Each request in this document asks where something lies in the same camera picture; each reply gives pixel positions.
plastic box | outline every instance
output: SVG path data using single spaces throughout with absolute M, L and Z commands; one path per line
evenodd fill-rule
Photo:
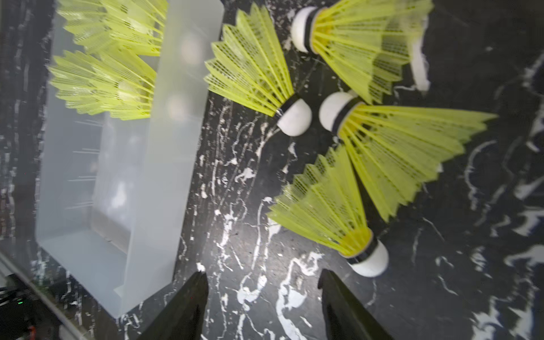
M 36 238 L 115 318 L 172 281 L 222 16 L 170 1 L 150 119 L 79 115 L 48 85 Z M 82 50 L 63 23 L 53 55 Z

frosted plastic bin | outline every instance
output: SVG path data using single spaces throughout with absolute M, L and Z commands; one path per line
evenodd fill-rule
M 222 16 L 170 1 L 150 119 L 79 115 L 48 85 L 36 238 L 115 318 L 172 281 Z M 53 55 L 82 50 L 63 23 Z

shuttlecock cork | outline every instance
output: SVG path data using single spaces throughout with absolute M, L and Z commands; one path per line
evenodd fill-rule
M 74 43 L 89 54 L 119 44 L 138 55 L 159 56 L 167 9 L 166 0 L 59 0 L 57 12 Z
M 149 118 L 156 72 L 129 50 L 112 47 L 100 58 L 82 52 L 54 57 L 51 85 L 80 114 L 110 112 L 121 120 Z
M 299 51 L 320 55 L 366 102 L 381 103 L 402 79 L 412 46 L 421 47 L 431 9 L 430 0 L 342 0 L 329 8 L 305 7 L 293 19 L 291 37 Z
M 223 25 L 206 62 L 209 90 L 255 111 L 279 118 L 287 135 L 304 133 L 312 122 L 308 104 L 293 90 L 287 63 L 268 11 L 255 3 L 238 10 L 236 25 Z
M 368 228 L 357 180 L 344 146 L 283 187 L 268 217 L 312 241 L 337 250 L 358 274 L 374 277 L 389 263 L 387 249 Z
M 347 92 L 327 97 L 319 121 L 345 144 L 351 162 L 388 221 L 412 202 L 422 183 L 438 178 L 442 162 L 496 115 L 453 109 L 371 106 Z

yellow shuttlecock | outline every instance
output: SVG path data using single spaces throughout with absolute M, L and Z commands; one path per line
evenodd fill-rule
M 423 34 L 431 0 L 341 0 L 295 16 L 295 47 L 320 55 L 366 102 L 381 103 L 402 79 L 411 46 Z
M 57 12 L 74 42 L 90 54 L 112 44 L 140 55 L 160 55 L 166 0 L 59 0 Z
M 91 115 L 110 112 L 121 120 L 149 118 L 157 74 L 134 53 L 113 47 L 97 59 L 65 51 L 54 60 L 51 85 L 68 108 Z
M 347 92 L 325 99 L 324 128 L 345 143 L 380 216 L 388 221 L 415 198 L 422 183 L 438 178 L 441 163 L 465 152 L 463 143 L 487 129 L 496 115 L 474 111 L 368 106 Z
M 319 155 L 275 198 L 268 217 L 312 241 L 333 248 L 363 276 L 378 276 L 388 264 L 384 245 L 368 228 L 347 149 Z
M 312 112 L 293 90 L 287 63 L 268 11 L 255 3 L 241 10 L 236 25 L 223 25 L 223 41 L 212 44 L 206 62 L 209 90 L 255 111 L 280 117 L 278 127 L 297 136 L 308 129 Z

marble table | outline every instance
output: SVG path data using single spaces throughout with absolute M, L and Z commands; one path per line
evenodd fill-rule
M 345 86 L 321 59 L 296 52 L 290 20 L 306 5 L 266 1 L 295 88 L 315 113 Z M 233 23 L 248 0 L 227 0 Z M 317 119 L 289 138 L 271 118 L 210 94 L 180 236 L 174 281 L 111 318 L 34 238 L 46 128 L 52 0 L 4 1 L 0 47 L 0 251 L 96 339 L 136 339 L 177 289 L 205 268 L 210 294 L 202 339 L 319 339 L 317 279 L 334 270 L 396 339 L 544 337 L 544 39 L 541 1 L 438 0 L 423 53 L 430 91 L 409 68 L 388 104 L 497 113 L 489 130 L 444 163 L 388 225 L 367 204 L 389 269 L 353 273 L 339 254 L 270 222 L 271 197 L 334 143 Z

